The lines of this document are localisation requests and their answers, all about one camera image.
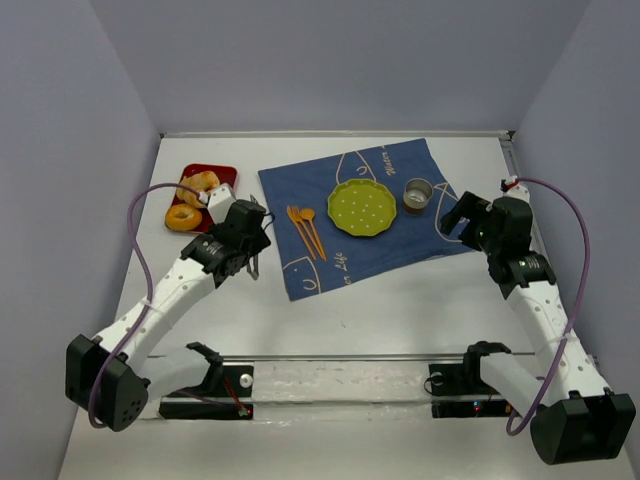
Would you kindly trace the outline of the metal tongs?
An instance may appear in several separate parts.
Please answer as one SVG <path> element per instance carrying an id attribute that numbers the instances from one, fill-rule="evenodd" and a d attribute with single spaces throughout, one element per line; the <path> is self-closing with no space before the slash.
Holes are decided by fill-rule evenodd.
<path id="1" fill-rule="evenodd" d="M 249 246 L 250 256 L 247 263 L 246 271 L 254 281 L 257 281 L 260 276 L 258 255 L 263 249 L 263 246 L 262 246 L 263 244 L 262 236 L 264 234 L 263 222 L 266 217 L 266 210 L 264 207 L 262 207 L 259 204 L 257 198 L 254 195 L 250 195 L 250 201 L 254 206 L 258 208 L 259 213 L 261 214 L 261 217 L 257 223 L 257 227 L 254 229 L 254 232 L 251 234 L 251 242 Z"/>

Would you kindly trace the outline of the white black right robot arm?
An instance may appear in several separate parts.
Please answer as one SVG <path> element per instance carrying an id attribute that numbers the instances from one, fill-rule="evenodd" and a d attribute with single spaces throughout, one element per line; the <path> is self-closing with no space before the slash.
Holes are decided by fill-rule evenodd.
<path id="1" fill-rule="evenodd" d="M 560 299 L 556 276 L 531 248 L 533 212 L 527 190 L 515 186 L 493 200 L 466 192 L 441 220 L 451 233 L 465 220 L 459 239 L 487 257 L 491 279 L 516 314 L 545 376 L 529 373 L 500 342 L 468 346 L 458 364 L 440 373 L 436 396 L 495 392 L 521 421 L 507 424 L 514 436 L 528 429 L 548 465 L 616 458 L 636 408 L 615 393 L 582 347 Z"/>

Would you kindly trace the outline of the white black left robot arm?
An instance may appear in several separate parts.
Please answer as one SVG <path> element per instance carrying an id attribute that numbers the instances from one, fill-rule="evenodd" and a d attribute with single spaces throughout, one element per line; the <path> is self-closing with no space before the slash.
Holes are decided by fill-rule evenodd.
<path id="1" fill-rule="evenodd" d="M 87 411 L 95 428 L 128 428 L 146 404 L 174 392 L 202 394 L 224 378 L 221 355 L 200 342 L 171 354 L 152 352 L 177 322 L 229 277 L 257 275 L 257 255 L 270 240 L 266 209 L 236 200 L 224 221 L 196 236 L 148 298 L 94 337 L 79 335 L 66 349 L 65 395 Z"/>

